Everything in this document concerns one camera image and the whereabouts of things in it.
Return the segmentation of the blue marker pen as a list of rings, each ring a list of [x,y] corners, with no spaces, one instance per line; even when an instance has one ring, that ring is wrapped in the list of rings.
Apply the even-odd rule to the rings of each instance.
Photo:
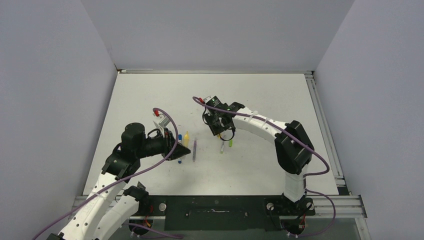
[[[178,142],[179,142],[179,145],[178,145],[178,152],[180,152],[180,151],[181,151],[182,139],[183,139],[182,135],[181,135],[181,134],[179,134],[179,135],[178,135]],[[177,161],[177,162],[178,162],[179,164],[182,164],[182,157],[181,157],[181,156],[179,157],[179,159],[178,159],[178,161]]]

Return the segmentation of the purple pen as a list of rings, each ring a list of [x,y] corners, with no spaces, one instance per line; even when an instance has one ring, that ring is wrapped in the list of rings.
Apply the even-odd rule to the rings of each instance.
[[[193,152],[192,152],[192,162],[196,162],[196,156],[197,156],[197,145],[198,145],[198,138],[195,137],[193,141]]]

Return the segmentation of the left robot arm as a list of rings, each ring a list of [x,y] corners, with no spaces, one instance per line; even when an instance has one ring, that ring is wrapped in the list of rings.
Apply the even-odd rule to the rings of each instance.
[[[140,160],[156,155],[176,160],[191,152],[167,128],[156,132],[154,137],[146,136],[143,124],[128,124],[121,142],[106,159],[87,202],[59,233],[51,233],[48,239],[107,240],[131,215],[145,214],[149,208],[145,187],[125,187],[140,168]]]

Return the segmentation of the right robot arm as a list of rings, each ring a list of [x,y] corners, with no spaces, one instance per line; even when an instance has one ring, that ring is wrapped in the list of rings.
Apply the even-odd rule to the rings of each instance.
[[[206,106],[202,119],[213,135],[244,130],[274,145],[277,162],[285,171],[282,207],[289,214],[297,213],[306,195],[305,174],[314,150],[302,124],[296,120],[286,123],[267,118],[241,103],[221,102],[217,96],[208,96],[200,102]]]

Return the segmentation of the yellow highlighter pen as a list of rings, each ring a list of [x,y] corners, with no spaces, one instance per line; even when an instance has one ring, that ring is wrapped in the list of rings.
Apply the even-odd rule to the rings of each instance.
[[[189,143],[190,143],[190,136],[189,136],[189,132],[186,131],[186,133],[184,134],[183,138],[182,138],[182,144],[188,148],[189,147]]]

